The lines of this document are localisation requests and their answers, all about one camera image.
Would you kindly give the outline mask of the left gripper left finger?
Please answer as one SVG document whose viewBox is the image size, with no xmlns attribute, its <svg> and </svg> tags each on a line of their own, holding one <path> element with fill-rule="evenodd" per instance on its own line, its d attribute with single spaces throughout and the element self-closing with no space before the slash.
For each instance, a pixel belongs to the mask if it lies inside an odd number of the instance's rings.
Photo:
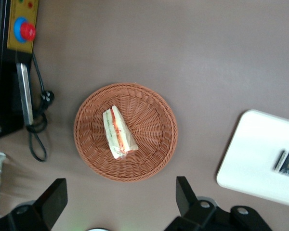
<svg viewBox="0 0 289 231">
<path fill-rule="evenodd" d="M 37 200 L 21 203 L 1 217 L 0 231 L 50 231 L 67 202 L 66 179 L 56 179 Z"/>
</svg>

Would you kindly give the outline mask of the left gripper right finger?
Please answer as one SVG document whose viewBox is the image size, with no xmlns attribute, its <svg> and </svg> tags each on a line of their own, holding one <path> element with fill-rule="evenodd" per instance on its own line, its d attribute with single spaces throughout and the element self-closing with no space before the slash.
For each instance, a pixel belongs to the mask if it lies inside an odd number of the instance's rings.
<svg viewBox="0 0 289 231">
<path fill-rule="evenodd" d="M 176 178 L 176 203 L 180 216 L 165 229 L 167 231 L 230 231 L 229 213 L 220 209 L 208 197 L 197 197 L 186 177 Z"/>
</svg>

